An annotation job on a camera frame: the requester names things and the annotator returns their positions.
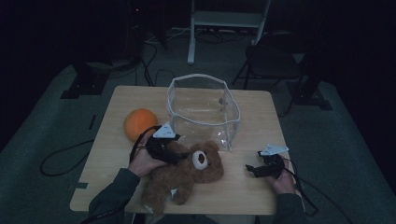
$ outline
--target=orange ball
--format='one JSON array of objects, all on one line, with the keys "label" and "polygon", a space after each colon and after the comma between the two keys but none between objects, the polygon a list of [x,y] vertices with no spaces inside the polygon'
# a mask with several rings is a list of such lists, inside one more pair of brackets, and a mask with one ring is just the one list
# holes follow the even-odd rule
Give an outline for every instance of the orange ball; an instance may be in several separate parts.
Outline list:
[{"label": "orange ball", "polygon": [[[141,133],[156,125],[158,125],[157,116],[148,109],[140,108],[129,113],[125,118],[123,128],[126,136],[135,142]],[[151,130],[148,133],[153,134],[155,130]]]}]

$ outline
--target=chair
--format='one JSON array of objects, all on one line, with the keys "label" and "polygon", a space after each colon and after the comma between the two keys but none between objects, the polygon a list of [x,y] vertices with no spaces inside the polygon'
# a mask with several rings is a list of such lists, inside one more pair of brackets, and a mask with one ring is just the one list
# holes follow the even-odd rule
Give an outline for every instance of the chair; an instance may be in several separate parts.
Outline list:
[{"label": "chair", "polygon": [[[276,79],[272,89],[281,80],[298,78],[297,87],[291,96],[287,110],[283,114],[278,114],[280,117],[286,116],[291,110],[293,99],[297,96],[303,79],[293,54],[303,53],[304,45],[296,34],[287,32],[265,34],[256,45],[247,47],[247,59],[234,78],[233,84],[238,78],[243,78],[245,90],[250,79]],[[246,75],[241,77],[246,67]]]}]

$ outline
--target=clear plastic bin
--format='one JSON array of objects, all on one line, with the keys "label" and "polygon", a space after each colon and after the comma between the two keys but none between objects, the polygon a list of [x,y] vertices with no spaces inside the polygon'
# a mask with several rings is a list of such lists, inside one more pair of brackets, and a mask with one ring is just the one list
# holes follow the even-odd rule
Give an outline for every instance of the clear plastic bin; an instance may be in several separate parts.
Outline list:
[{"label": "clear plastic bin", "polygon": [[240,112],[225,81],[203,74],[176,77],[168,89],[167,110],[181,144],[190,147],[210,139],[222,150],[232,150]]}]

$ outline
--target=teddy bear leg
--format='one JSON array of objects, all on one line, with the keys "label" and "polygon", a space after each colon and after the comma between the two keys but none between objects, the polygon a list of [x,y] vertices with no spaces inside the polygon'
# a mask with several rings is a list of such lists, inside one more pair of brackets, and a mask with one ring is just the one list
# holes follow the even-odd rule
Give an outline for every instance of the teddy bear leg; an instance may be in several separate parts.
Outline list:
[{"label": "teddy bear leg", "polygon": [[154,216],[161,215],[165,207],[164,200],[168,192],[160,184],[149,184],[142,193],[142,203],[146,209]]},{"label": "teddy bear leg", "polygon": [[184,204],[191,195],[193,183],[186,183],[177,188],[175,195],[175,203],[178,205]]}]

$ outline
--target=brown teddy bear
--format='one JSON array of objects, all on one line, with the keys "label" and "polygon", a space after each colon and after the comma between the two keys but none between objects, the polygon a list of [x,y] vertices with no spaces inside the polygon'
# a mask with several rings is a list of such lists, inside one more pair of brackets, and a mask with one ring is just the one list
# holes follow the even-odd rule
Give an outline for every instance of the brown teddy bear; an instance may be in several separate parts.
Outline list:
[{"label": "brown teddy bear", "polygon": [[190,152],[190,155],[177,164],[167,164],[151,172],[142,203],[154,216],[163,213],[164,201],[171,191],[176,192],[173,201],[182,205],[189,199],[194,183],[214,182],[224,174],[219,146],[213,141],[195,144],[190,150],[178,142],[171,142],[167,147],[178,153]]}]

